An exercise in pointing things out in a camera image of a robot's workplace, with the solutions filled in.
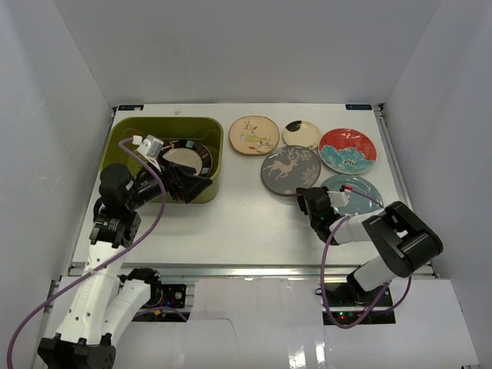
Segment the dark rimmed beige plate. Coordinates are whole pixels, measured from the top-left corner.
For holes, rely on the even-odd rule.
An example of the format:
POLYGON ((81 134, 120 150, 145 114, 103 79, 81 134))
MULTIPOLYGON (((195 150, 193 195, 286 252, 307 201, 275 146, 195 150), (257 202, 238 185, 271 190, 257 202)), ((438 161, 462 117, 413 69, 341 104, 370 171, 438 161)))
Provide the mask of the dark rimmed beige plate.
POLYGON ((189 139, 177 139, 165 143, 161 157, 178 165, 195 170, 195 175, 208 177, 211 175, 211 152, 201 143, 189 139))

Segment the grey deer plate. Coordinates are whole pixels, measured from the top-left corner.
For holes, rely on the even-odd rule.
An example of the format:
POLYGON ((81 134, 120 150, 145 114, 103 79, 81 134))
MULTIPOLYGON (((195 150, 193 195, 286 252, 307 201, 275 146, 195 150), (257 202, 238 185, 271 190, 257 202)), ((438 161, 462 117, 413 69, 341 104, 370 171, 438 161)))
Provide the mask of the grey deer plate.
POLYGON ((311 149, 297 145, 275 149, 261 166, 263 184, 280 196, 295 196, 297 188, 311 188, 320 173, 320 158, 311 149))

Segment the light blue plate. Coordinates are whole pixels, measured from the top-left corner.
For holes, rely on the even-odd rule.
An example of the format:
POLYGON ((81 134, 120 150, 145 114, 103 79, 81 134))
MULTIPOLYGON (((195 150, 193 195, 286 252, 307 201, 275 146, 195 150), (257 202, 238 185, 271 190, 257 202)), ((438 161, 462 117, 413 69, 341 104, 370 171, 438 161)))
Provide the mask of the light blue plate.
POLYGON ((366 214, 382 209, 383 198, 376 187, 368 180, 357 175, 335 175, 326 179, 321 186, 330 191, 338 191, 343 185, 351 187, 355 193, 344 207, 334 207, 338 214, 366 214))

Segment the small cream black plate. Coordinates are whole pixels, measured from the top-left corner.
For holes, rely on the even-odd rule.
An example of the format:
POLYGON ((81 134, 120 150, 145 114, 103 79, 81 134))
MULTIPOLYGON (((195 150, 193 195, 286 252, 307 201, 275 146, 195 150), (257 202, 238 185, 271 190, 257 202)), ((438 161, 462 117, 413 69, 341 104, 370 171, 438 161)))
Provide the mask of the small cream black plate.
POLYGON ((297 145, 313 150, 321 139, 321 131, 317 125, 309 121, 297 120, 284 127, 282 138, 286 145, 297 145))

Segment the beige bird branch plate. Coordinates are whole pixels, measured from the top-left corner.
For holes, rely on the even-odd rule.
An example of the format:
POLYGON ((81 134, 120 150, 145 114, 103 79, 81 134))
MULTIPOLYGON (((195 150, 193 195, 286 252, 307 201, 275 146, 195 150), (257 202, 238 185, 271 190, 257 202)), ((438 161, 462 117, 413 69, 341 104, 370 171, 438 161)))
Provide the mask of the beige bird branch plate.
POLYGON ((280 141, 278 126, 270 119, 248 115, 237 119, 230 127, 232 148, 245 156, 261 156, 273 151, 280 141))

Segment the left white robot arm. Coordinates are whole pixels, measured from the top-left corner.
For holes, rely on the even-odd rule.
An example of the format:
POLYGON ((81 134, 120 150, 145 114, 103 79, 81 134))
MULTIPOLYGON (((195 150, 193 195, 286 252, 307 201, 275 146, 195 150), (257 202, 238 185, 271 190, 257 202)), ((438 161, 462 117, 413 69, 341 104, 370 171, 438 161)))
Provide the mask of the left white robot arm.
POLYGON ((138 237, 137 210, 156 198, 189 203, 212 184, 194 169, 160 159, 144 164, 136 176, 123 164, 112 164, 100 174, 93 228, 85 273, 68 312, 53 337, 44 337, 38 356, 49 368, 111 368, 123 332, 143 307, 161 301, 158 272, 134 269, 118 273, 138 237))

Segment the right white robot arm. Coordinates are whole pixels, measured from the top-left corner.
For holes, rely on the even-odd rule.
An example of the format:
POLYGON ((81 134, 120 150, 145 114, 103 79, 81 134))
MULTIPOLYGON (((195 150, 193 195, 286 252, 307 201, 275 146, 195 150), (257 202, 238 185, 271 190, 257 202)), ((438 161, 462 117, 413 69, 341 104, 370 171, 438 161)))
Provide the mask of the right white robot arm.
POLYGON ((377 257, 347 276, 348 300, 363 307, 372 301, 375 289, 395 278, 409 278, 444 250, 444 244, 406 204, 394 201, 366 214, 340 214, 335 208, 347 204, 354 189, 297 188, 300 210, 325 247, 370 242, 377 257))

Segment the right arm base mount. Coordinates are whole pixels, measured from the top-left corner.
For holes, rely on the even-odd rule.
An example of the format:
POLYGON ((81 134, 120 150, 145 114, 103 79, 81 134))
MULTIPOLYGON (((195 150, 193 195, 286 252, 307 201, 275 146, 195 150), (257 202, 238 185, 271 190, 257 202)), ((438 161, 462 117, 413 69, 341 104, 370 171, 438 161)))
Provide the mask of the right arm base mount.
MULTIPOLYGON (((339 324, 344 325, 354 323, 362 315, 362 311, 377 297, 380 290, 380 288, 376 288, 370 292, 360 294, 353 290, 348 283, 344 282, 329 282, 324 287, 327 302, 334 319, 339 324)), ((387 289, 361 324, 396 324, 396 317, 393 311, 384 313, 393 305, 393 298, 389 289, 387 289)))

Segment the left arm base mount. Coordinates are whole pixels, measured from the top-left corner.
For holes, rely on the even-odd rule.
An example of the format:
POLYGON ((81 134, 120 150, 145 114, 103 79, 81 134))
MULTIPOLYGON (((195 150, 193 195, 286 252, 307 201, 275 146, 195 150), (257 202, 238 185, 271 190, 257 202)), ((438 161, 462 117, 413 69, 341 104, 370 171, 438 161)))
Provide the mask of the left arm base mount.
POLYGON ((150 283, 151 297, 144 304, 133 321, 138 322, 186 322, 189 313, 182 312, 185 307, 187 287, 185 284, 165 284, 158 271, 151 268, 134 268, 129 274, 120 274, 118 290, 126 281, 133 279, 150 283))

